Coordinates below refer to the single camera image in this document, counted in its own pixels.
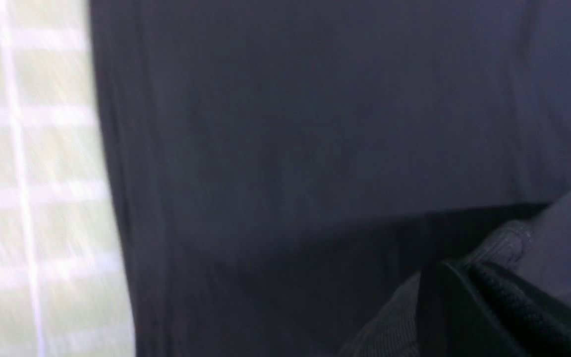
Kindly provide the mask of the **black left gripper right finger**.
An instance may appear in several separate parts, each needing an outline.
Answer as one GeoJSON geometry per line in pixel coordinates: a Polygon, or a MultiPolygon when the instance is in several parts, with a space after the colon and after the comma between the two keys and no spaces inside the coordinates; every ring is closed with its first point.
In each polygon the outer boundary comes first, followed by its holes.
{"type": "Polygon", "coordinates": [[[530,357],[571,357],[571,307],[494,263],[473,264],[468,272],[530,357]]]}

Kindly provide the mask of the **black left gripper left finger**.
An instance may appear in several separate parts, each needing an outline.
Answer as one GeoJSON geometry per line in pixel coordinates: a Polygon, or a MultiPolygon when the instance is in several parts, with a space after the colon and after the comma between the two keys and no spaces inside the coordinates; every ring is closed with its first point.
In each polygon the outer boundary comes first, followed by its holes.
{"type": "Polygon", "coordinates": [[[422,357],[517,357],[517,342],[463,270],[448,262],[424,269],[417,303],[422,357]]]}

